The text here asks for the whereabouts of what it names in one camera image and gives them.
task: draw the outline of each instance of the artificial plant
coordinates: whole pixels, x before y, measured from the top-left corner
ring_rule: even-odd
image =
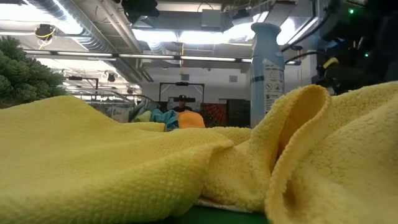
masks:
[[[12,37],[0,39],[0,100],[29,103],[66,94],[57,87],[64,77],[51,72],[36,59],[26,57],[19,45],[19,40]]]

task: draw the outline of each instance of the green mat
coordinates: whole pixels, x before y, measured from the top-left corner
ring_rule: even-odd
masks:
[[[178,218],[167,218],[156,224],[269,224],[263,213],[240,213],[206,207],[192,207],[187,213]]]

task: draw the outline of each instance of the teal cloth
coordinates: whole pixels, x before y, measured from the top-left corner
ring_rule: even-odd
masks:
[[[178,128],[178,114],[174,110],[163,113],[159,109],[156,109],[152,111],[150,121],[165,123],[166,131],[173,131]]]

